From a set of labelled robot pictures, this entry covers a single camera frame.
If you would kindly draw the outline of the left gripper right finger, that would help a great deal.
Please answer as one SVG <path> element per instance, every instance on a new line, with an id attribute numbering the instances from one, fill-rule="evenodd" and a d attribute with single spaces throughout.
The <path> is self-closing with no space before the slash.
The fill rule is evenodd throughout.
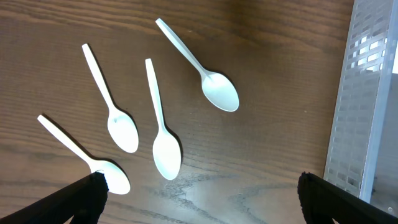
<path id="1" fill-rule="evenodd" d="M 308 224 L 397 223 L 397 218 L 351 195 L 315 174 L 298 179 L 298 198 Z"/>

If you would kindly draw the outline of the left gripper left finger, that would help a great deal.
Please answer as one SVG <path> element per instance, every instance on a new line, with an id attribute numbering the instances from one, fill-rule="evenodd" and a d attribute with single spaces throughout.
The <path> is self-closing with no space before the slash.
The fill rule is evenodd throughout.
<path id="1" fill-rule="evenodd" d="M 94 172 L 57 192 L 1 218 L 3 224 L 89 223 L 97 224 L 108 198 L 103 173 Z"/>

